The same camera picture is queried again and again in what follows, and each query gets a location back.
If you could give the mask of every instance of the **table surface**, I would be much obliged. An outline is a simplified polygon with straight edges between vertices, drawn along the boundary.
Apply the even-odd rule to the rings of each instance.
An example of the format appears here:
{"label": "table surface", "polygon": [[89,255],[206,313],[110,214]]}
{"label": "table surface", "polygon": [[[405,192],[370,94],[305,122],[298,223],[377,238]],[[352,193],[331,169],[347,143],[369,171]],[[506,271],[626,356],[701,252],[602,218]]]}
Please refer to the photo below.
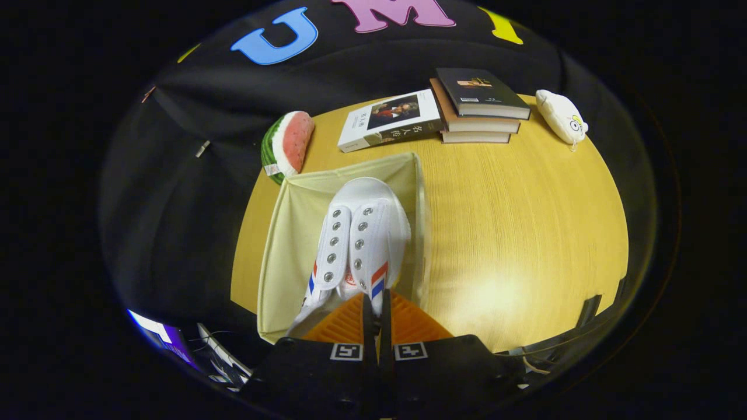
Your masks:
{"label": "table surface", "polygon": [[[416,152],[431,211],[428,313],[455,336],[492,351],[575,327],[584,300],[614,300],[627,270],[622,202],[587,137],[576,152],[550,129],[533,96],[508,144],[443,144],[440,136],[343,153],[347,114],[372,100],[314,117],[303,173]],[[231,299],[257,312],[262,254],[279,185],[258,174],[241,225]]]}

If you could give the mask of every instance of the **orange gripper pad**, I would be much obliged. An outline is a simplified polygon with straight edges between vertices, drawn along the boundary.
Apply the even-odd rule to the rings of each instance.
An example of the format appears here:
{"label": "orange gripper pad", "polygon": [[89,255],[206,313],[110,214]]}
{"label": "orange gripper pad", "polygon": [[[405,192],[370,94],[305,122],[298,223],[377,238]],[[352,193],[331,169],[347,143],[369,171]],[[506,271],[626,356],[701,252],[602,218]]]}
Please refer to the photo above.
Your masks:
{"label": "orange gripper pad", "polygon": [[363,344],[363,293],[351,297],[303,336],[304,340]]}
{"label": "orange gripper pad", "polygon": [[391,291],[391,343],[432,342],[453,337],[413,302]]}

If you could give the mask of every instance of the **book stack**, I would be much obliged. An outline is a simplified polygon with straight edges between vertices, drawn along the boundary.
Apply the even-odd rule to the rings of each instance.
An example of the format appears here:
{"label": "book stack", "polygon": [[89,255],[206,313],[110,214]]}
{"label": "book stack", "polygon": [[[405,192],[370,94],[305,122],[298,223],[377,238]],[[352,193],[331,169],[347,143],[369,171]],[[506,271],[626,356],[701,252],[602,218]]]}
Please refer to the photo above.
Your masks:
{"label": "book stack", "polygon": [[347,115],[338,148],[347,153],[400,140],[508,143],[530,108],[490,72],[439,68],[432,89],[366,105]]}
{"label": "book stack", "polygon": [[486,70],[439,68],[430,84],[444,119],[444,143],[508,143],[530,108]]}

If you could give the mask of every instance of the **cable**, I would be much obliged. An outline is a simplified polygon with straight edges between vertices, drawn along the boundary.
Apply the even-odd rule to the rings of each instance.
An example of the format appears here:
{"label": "cable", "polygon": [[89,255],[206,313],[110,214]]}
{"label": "cable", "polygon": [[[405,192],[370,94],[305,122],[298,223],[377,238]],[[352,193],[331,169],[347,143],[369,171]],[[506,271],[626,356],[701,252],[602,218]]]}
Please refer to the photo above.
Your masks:
{"label": "cable", "polygon": [[607,322],[610,322],[610,320],[611,320],[611,319],[612,319],[612,318],[608,318],[608,319],[604,320],[604,321],[603,321],[603,322],[602,322],[601,324],[599,324],[598,326],[596,326],[596,327],[592,328],[592,329],[591,329],[591,330],[589,330],[589,331],[586,331],[586,332],[585,332],[585,333],[583,333],[583,334],[579,334],[579,335],[577,335],[577,336],[573,337],[572,339],[568,339],[568,340],[565,340],[565,341],[564,341],[564,342],[562,342],[562,343],[558,343],[558,344],[556,344],[556,345],[551,345],[550,347],[546,347],[546,348],[543,348],[543,349],[541,349],[541,350],[534,350],[534,351],[529,351],[529,352],[526,352],[526,353],[520,353],[520,354],[497,354],[497,353],[494,353],[494,356],[500,356],[500,357],[524,357],[524,356],[529,356],[529,355],[531,355],[531,354],[544,353],[544,352],[545,352],[545,351],[547,351],[547,350],[552,350],[552,349],[554,349],[554,348],[558,348],[558,347],[560,347],[560,346],[563,346],[563,345],[567,345],[567,344],[568,344],[569,342],[573,342],[573,341],[576,341],[576,340],[580,339],[580,338],[581,338],[581,337],[583,337],[583,336],[586,336],[586,335],[588,335],[588,334],[591,334],[591,333],[595,332],[596,330],[599,330],[599,329],[600,329],[600,328],[602,328],[602,327],[603,327],[603,326],[604,326],[605,324],[607,324]]}
{"label": "cable", "polygon": [[[221,330],[221,331],[216,331],[216,332],[214,332],[214,333],[210,333],[210,334],[208,334],[208,336],[207,336],[207,337],[205,337],[205,338],[200,338],[200,339],[191,339],[191,340],[187,340],[187,341],[189,341],[189,342],[196,342],[196,341],[198,341],[198,340],[205,340],[205,339],[209,339],[210,337],[212,337],[212,336],[214,336],[214,335],[216,335],[216,334],[218,334],[218,333],[234,333],[234,332],[235,332],[235,331]],[[196,352],[198,352],[198,351],[202,350],[203,348],[206,348],[206,347],[208,347],[209,345],[210,345],[210,343],[205,343],[205,345],[204,345],[204,346],[202,346],[202,347],[200,347],[200,348],[198,348],[198,349],[196,349],[196,350],[192,350],[192,351],[193,351],[194,353],[196,353]]]}
{"label": "cable", "polygon": [[[215,334],[218,334],[218,333],[233,333],[233,331],[228,331],[228,330],[216,331],[215,333],[208,334],[208,337],[212,337],[212,336],[214,336]],[[197,342],[197,341],[200,341],[200,340],[204,340],[204,339],[202,339],[202,338],[200,338],[200,339],[191,339],[191,340],[187,340],[187,341],[188,342]]]}
{"label": "cable", "polygon": [[522,359],[524,360],[524,366],[527,366],[529,370],[531,370],[532,372],[537,372],[538,374],[543,374],[543,375],[550,374],[550,371],[543,371],[542,369],[538,369],[532,366],[527,360],[526,356],[522,357]]}
{"label": "cable", "polygon": [[[524,347],[524,346],[521,346],[521,349],[522,349],[522,350],[523,350],[523,351],[524,351],[525,353],[527,352],[527,348],[526,348],[526,347]],[[541,358],[541,357],[537,357],[537,356],[534,356],[534,355],[532,355],[532,354],[530,354],[530,355],[529,355],[529,357],[533,357],[533,358],[534,358],[535,360],[537,360],[537,361],[539,361],[539,362],[543,362],[543,363],[550,363],[551,365],[556,365],[556,364],[557,364],[557,362],[553,362],[553,361],[551,361],[551,360],[548,360],[548,359],[543,359],[543,358]]]}

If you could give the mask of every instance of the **pink letter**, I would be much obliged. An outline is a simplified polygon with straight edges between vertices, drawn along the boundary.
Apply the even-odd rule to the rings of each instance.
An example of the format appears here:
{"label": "pink letter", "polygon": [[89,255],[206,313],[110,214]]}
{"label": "pink letter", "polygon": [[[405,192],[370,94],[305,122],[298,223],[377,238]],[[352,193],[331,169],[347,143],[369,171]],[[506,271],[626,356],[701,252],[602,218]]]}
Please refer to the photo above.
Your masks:
{"label": "pink letter", "polygon": [[378,20],[373,10],[388,17],[398,25],[405,25],[410,9],[415,10],[415,23],[423,26],[456,26],[449,19],[436,0],[332,0],[332,3],[344,3],[358,20],[356,32],[380,31],[388,26]]}

